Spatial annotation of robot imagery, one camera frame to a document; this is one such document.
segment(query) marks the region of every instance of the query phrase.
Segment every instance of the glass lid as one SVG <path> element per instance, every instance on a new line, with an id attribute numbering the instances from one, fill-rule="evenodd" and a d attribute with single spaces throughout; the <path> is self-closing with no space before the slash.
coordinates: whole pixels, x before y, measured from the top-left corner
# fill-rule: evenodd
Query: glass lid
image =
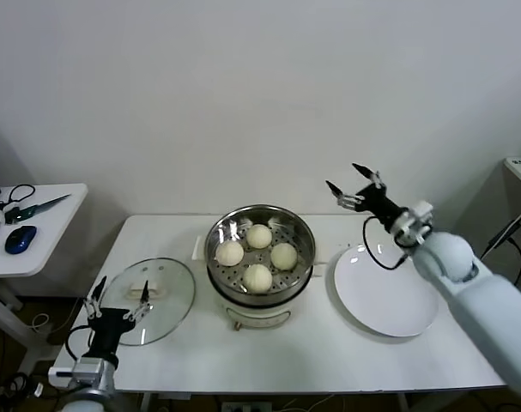
<path id="1" fill-rule="evenodd" d="M 133 330 L 121 336 L 123 345 L 145 345 L 168 335 L 184 320 L 193 304 L 195 280 L 191 271 L 178 260 L 160 257 L 133 264 L 117 275 L 100 306 L 134 311 L 140 305 L 146 281 L 152 309 Z"/>

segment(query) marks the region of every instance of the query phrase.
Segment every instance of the white table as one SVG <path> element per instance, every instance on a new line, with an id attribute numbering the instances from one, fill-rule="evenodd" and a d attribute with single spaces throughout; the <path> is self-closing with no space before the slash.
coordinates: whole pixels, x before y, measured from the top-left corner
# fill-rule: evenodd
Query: white table
<path id="1" fill-rule="evenodd" d="M 21 209 L 66 194 L 71 196 L 44 213 L 16 225 L 3 224 L 3 213 L 0 211 L 0 278 L 32 276 L 41 271 L 88 192 L 84 184 L 38 185 L 35 188 L 36 192 L 20 203 Z M 11 189 L 3 188 L 0 201 L 8 200 Z M 4 242 L 14 229 L 24 225 L 36 226 L 37 234 L 25 252 L 9 255 L 4 250 Z M 0 282 L 0 329 L 27 348 L 20 370 L 30 373 L 36 361 L 54 359 L 51 354 L 54 351 L 57 353 L 59 347 L 48 345 L 45 335 L 35 333 L 11 311 L 20 308 L 21 302 Z"/>
<path id="2" fill-rule="evenodd" d="M 318 262 L 328 262 L 358 245 L 361 215 L 303 216 L 318 245 Z M 216 216 L 137 215 L 124 224 L 97 282 L 108 281 L 145 258 L 172 257 L 190 266 L 197 297 L 184 322 L 170 335 L 144 347 L 119 346 L 115 385 L 121 391 L 313 393 L 430 391 L 503 385 L 441 300 L 433 325 L 415 338 L 375 335 L 342 309 L 326 270 L 311 280 L 293 315 L 274 330 L 240 330 L 217 304 L 203 263 L 191 261 L 198 235 Z M 75 325 L 86 323 L 81 311 Z M 88 333 L 70 341 L 79 355 Z M 63 349 L 54 375 L 72 367 Z"/>

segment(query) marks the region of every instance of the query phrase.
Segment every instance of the power outlet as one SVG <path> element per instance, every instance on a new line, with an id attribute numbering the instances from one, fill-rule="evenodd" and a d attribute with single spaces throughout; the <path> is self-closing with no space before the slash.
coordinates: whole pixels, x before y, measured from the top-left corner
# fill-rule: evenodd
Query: power outlet
<path id="1" fill-rule="evenodd" d="M 224 402 L 221 412 L 271 412 L 270 402 Z"/>

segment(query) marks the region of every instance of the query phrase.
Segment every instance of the white plate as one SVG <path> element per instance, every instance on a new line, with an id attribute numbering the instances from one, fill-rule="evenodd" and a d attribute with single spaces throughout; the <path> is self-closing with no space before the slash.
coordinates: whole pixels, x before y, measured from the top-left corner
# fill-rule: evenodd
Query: white plate
<path id="1" fill-rule="evenodd" d="M 377 226 L 376 221 L 369 223 L 367 242 L 381 263 L 392 266 L 402 253 Z M 364 245 L 347 250 L 338 259 L 335 286 L 350 313 L 384 335 L 419 335 L 438 313 L 437 292 L 416 272 L 410 259 L 397 270 L 384 270 L 369 257 Z"/>

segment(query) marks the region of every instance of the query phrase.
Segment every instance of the computer mouse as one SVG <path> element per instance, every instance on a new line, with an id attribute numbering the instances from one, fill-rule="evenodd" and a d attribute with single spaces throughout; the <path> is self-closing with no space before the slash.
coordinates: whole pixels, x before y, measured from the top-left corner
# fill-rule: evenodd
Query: computer mouse
<path id="1" fill-rule="evenodd" d="M 4 250 L 11 255 L 26 251 L 36 233 L 37 228 L 35 226 L 18 227 L 6 238 Z"/>

